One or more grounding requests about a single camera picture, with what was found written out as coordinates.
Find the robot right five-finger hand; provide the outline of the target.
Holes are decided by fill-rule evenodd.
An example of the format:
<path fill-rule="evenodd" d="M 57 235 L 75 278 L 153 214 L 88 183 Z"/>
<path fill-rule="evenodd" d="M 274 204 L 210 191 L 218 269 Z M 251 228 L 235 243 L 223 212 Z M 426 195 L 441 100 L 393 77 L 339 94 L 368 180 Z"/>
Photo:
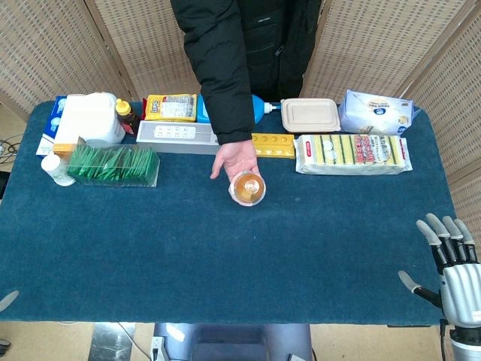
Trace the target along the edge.
<path fill-rule="evenodd" d="M 413 294 L 442 310 L 454 326 L 480 327 L 480 261 L 476 243 L 460 219 L 439 219 L 428 213 L 416 226 L 431 249 L 439 276 L 437 293 L 416 283 L 408 273 L 398 272 L 404 286 Z"/>

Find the robot left five-finger hand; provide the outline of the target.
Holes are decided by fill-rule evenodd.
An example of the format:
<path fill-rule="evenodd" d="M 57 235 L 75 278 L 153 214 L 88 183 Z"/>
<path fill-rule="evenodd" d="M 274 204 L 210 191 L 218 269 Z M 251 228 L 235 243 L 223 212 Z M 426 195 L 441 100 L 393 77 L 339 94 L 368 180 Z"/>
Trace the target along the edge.
<path fill-rule="evenodd" d="M 14 290 L 8 293 L 0 300 L 0 312 L 5 311 L 18 297 L 20 292 L 18 290 Z"/>

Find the person's right hand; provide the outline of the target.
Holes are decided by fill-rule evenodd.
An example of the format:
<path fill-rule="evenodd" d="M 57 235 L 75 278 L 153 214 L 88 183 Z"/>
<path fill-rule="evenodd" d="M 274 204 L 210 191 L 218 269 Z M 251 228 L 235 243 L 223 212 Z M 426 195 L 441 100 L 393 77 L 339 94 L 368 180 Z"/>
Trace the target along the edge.
<path fill-rule="evenodd" d="M 222 168 L 230 181 L 244 171 L 260 176 L 253 142 L 248 140 L 222 145 L 216 153 L 210 179 L 217 178 Z"/>

